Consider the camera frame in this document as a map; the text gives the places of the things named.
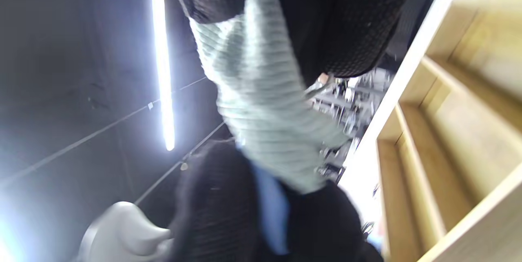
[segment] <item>white object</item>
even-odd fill
[[[166,38],[165,0],[153,0],[154,41],[156,46],[156,66],[161,100],[161,120],[165,146],[168,151],[174,149],[174,111],[172,109],[172,86],[170,78],[170,61]]]
[[[84,262],[153,262],[172,240],[170,230],[155,226],[138,206],[112,205],[86,231],[80,245]]]

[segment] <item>wooden shelf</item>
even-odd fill
[[[385,259],[522,261],[522,0],[456,0],[425,49],[374,117]]]
[[[422,255],[411,201],[408,197],[402,164],[395,143],[378,141],[377,151],[380,159],[380,183],[383,200],[385,224],[388,232],[384,255],[388,261],[415,262]]]

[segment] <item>shelf compartment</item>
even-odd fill
[[[424,57],[419,67],[438,77],[421,109],[478,203],[522,162],[522,108],[449,63]]]
[[[415,262],[421,257],[416,222],[403,167],[393,141],[377,142],[384,224],[388,234],[384,256],[391,262]]]
[[[473,205],[421,111],[408,104],[400,104],[395,110],[403,130],[399,151],[421,238],[428,250],[462,220]]]

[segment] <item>knit texture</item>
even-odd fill
[[[199,23],[243,13],[245,0],[180,0]],[[371,70],[394,34],[406,0],[280,0],[306,86],[321,72],[337,77]]]
[[[279,0],[246,0],[226,22],[190,25],[218,110],[246,156],[300,193],[323,187],[321,146],[348,138],[306,101]]]
[[[256,183],[235,143],[212,142],[177,187],[175,242],[165,262],[252,262],[262,242]]]

